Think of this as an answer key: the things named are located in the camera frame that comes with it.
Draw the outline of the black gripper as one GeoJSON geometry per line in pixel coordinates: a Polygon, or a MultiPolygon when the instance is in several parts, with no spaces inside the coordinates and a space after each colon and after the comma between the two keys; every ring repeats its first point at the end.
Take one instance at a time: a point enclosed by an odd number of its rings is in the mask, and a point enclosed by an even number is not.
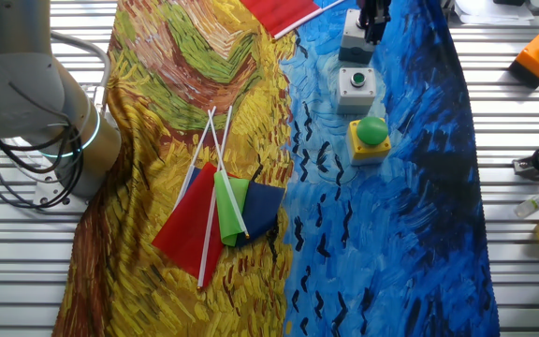
{"type": "Polygon", "coordinates": [[[365,28],[365,40],[367,43],[374,44],[374,25],[375,44],[382,41],[386,22],[390,21],[390,4],[391,0],[357,0],[357,6],[360,9],[358,22],[367,24],[365,28]]]}

